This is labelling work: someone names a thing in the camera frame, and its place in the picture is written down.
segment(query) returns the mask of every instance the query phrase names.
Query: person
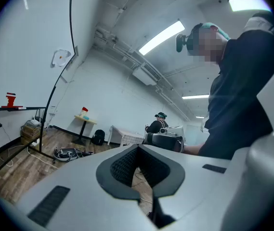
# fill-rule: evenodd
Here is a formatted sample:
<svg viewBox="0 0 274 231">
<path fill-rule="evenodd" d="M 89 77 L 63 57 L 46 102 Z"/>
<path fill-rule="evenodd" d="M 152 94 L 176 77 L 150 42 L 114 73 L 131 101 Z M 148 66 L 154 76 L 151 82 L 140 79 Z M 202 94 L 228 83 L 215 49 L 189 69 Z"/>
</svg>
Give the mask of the person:
<svg viewBox="0 0 274 231">
<path fill-rule="evenodd" d="M 216 62 L 220 72 L 210 88 L 209 137 L 184 153 L 232 159 L 237 149 L 273 131 L 257 94 L 274 74 L 274 16 L 255 14 L 238 39 L 213 23 L 196 25 L 188 39 L 188 52 Z"/>
<path fill-rule="evenodd" d="M 147 133 L 158 133 L 161 128 L 167 128 L 168 124 L 166 123 L 166 117 L 167 115 L 159 112 L 157 115 L 155 115 L 156 121 L 154 121 L 149 127 L 145 127 L 145 131 Z"/>
</svg>

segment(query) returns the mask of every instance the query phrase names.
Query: backpack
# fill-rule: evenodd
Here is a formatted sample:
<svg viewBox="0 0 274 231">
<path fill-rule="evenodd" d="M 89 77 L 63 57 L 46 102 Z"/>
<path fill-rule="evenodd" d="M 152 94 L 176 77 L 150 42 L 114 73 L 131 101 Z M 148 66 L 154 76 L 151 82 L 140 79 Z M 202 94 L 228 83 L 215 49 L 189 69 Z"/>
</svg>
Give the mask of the backpack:
<svg viewBox="0 0 274 231">
<path fill-rule="evenodd" d="M 91 138 L 90 144 L 91 142 L 96 145 L 102 145 L 104 142 L 104 131 L 100 129 L 97 130 L 95 134 L 93 135 L 93 137 Z"/>
</svg>

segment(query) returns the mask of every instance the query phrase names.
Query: ceiling light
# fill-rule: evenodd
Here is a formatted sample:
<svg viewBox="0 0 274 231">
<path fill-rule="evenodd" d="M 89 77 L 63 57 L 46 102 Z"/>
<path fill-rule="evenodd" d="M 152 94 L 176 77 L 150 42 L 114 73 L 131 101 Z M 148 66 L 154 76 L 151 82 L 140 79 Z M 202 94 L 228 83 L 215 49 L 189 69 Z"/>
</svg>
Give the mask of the ceiling light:
<svg viewBox="0 0 274 231">
<path fill-rule="evenodd" d="M 240 10 L 268 10 L 270 7 L 264 0 L 229 0 L 233 11 Z"/>
<path fill-rule="evenodd" d="M 173 35 L 183 31 L 184 29 L 185 27 L 180 21 L 172 24 L 171 26 L 163 30 L 161 33 L 153 37 L 146 45 L 139 49 L 139 52 L 144 56 L 157 45 L 161 44 L 163 41 L 169 39 Z"/>
<path fill-rule="evenodd" d="M 186 97 L 182 97 L 183 99 L 196 99 L 196 98 L 208 98 L 209 94 L 207 95 L 197 95 L 197 96 L 186 96 Z"/>
</svg>

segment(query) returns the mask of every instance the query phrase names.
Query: ceiling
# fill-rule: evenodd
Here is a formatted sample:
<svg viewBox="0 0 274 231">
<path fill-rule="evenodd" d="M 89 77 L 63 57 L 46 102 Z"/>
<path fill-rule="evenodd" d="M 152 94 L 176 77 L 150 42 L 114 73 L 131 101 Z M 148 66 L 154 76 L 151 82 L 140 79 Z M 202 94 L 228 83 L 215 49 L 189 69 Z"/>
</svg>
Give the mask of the ceiling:
<svg viewBox="0 0 274 231">
<path fill-rule="evenodd" d="M 138 51 L 146 42 L 178 19 L 188 35 L 198 23 L 213 22 L 233 39 L 239 37 L 256 11 L 232 12 L 228 0 L 105 0 L 97 28 Z M 144 58 L 163 74 L 175 92 L 174 102 L 190 111 L 189 118 L 205 116 L 207 99 L 182 100 L 180 96 L 208 94 L 219 67 L 199 57 L 175 50 L 175 36 L 151 50 Z"/>
</svg>

